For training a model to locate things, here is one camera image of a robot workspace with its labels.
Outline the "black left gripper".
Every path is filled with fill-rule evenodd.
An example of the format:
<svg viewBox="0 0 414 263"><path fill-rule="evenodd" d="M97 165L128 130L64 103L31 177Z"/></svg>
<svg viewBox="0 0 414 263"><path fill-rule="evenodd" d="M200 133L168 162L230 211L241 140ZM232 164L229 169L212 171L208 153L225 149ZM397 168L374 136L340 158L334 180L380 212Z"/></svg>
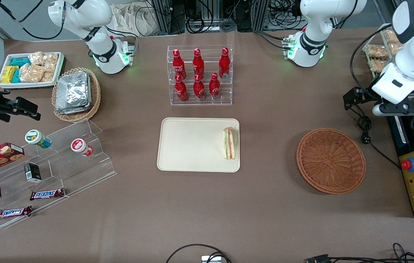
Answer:
<svg viewBox="0 0 414 263"><path fill-rule="evenodd" d="M361 108L361 104L378 101L379 95L377 95L372 89L354 87L354 92L347 92L343 95L345 110L349 110L355 105L357 105L357 108Z"/></svg>

